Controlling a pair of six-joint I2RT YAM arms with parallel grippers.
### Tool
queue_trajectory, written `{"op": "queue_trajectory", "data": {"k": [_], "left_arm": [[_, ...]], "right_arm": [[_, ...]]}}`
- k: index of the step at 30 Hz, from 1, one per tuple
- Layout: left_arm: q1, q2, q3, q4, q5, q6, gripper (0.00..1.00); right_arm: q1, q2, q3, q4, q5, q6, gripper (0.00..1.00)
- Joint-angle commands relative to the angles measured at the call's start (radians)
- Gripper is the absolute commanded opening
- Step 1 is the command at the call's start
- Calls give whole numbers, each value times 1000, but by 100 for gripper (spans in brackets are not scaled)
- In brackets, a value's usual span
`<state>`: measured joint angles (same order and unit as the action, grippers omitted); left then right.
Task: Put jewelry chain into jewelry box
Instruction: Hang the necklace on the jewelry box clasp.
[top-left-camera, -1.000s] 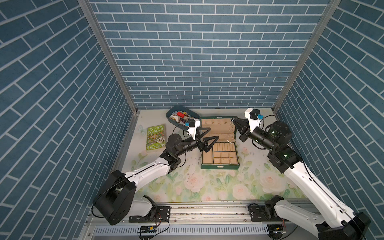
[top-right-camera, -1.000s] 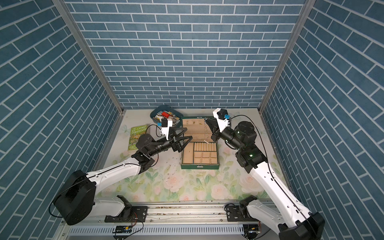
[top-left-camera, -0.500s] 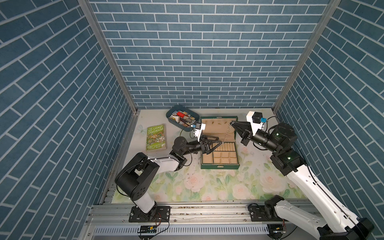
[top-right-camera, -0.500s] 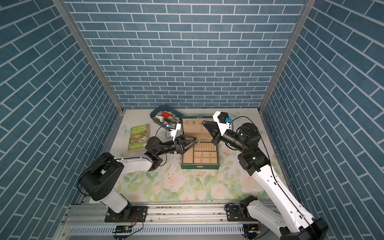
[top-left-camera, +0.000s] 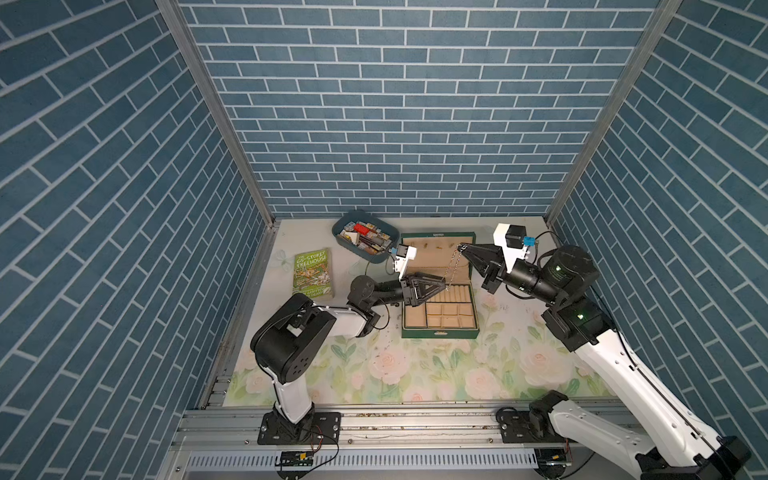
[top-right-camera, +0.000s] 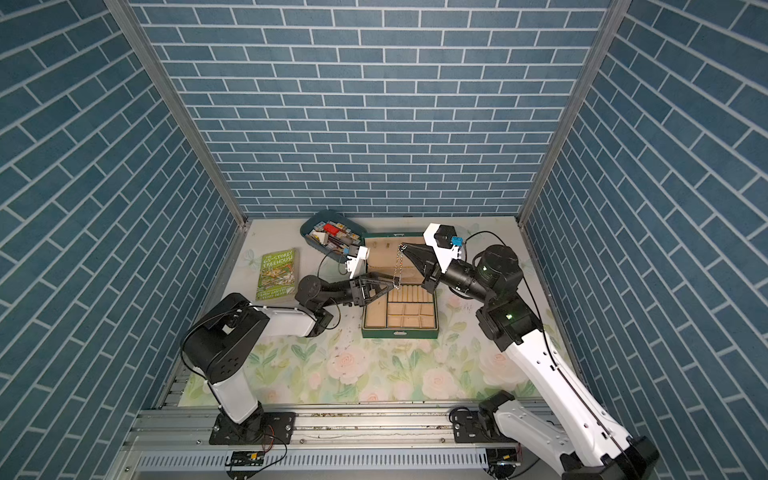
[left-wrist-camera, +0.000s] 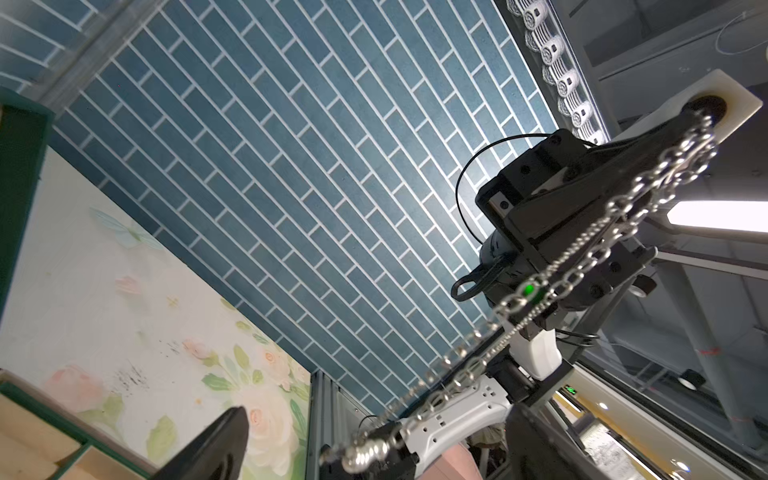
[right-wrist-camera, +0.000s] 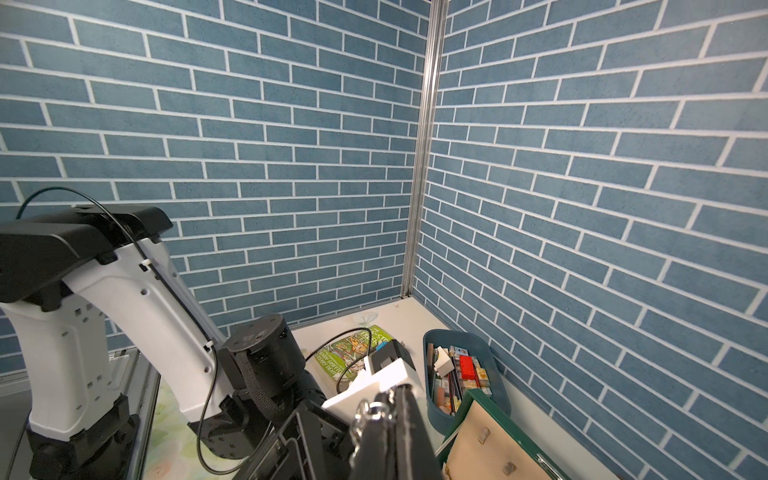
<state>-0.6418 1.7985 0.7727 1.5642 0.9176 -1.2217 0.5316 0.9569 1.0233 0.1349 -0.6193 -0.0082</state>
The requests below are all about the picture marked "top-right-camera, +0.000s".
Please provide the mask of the green jewelry box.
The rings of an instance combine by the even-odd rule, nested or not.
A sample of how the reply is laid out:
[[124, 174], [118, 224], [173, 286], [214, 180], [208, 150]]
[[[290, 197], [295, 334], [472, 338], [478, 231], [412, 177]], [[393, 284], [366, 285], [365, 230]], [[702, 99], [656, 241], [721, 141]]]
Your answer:
[[423, 276], [400, 252], [402, 243], [424, 244], [421, 233], [382, 233], [365, 238], [367, 273], [392, 275], [398, 288], [364, 308], [362, 336], [368, 339], [438, 337], [435, 297], [421, 287]]

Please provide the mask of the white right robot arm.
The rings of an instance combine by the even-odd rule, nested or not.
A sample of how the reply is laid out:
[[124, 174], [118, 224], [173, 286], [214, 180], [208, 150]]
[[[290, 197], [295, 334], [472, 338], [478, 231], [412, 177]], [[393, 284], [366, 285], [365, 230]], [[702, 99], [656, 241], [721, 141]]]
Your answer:
[[476, 317], [483, 333], [523, 371], [559, 422], [553, 426], [512, 394], [499, 392], [480, 405], [486, 430], [522, 443], [564, 479], [651, 476], [658, 449], [650, 439], [631, 435], [561, 359], [518, 293], [524, 275], [510, 247], [487, 247], [477, 264], [460, 259], [451, 243], [404, 243], [400, 250], [423, 275], [426, 290], [444, 284], [480, 302]]

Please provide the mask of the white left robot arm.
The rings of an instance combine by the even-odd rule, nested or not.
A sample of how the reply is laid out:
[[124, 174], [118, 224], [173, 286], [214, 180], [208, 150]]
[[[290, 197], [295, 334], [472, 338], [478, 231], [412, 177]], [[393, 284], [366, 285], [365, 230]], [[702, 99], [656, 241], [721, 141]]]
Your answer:
[[204, 379], [223, 418], [239, 427], [260, 416], [261, 404], [244, 373], [260, 340], [316, 337], [332, 327], [327, 306], [366, 307], [400, 286], [399, 278], [379, 273], [336, 282], [307, 275], [298, 283], [296, 307], [257, 305], [231, 293], [187, 331], [180, 341], [182, 361]]

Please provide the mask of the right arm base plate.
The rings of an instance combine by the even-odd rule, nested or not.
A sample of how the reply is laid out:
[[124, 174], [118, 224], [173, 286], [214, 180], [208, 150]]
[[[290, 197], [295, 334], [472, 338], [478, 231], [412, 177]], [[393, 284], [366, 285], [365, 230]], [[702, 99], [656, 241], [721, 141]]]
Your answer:
[[515, 400], [515, 396], [507, 391], [499, 391], [478, 405], [477, 410], [466, 406], [458, 406], [448, 413], [448, 421], [452, 425], [454, 441], [465, 443], [516, 443], [512, 437], [505, 436], [497, 425], [494, 414], [499, 408]]

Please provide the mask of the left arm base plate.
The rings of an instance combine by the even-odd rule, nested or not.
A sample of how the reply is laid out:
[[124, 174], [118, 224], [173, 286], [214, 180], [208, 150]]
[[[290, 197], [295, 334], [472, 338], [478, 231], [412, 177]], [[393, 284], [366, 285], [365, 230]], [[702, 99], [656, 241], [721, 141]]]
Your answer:
[[248, 418], [236, 423], [221, 410], [216, 417], [210, 445], [256, 445], [271, 442], [291, 443], [296, 413], [264, 411], [258, 407]]

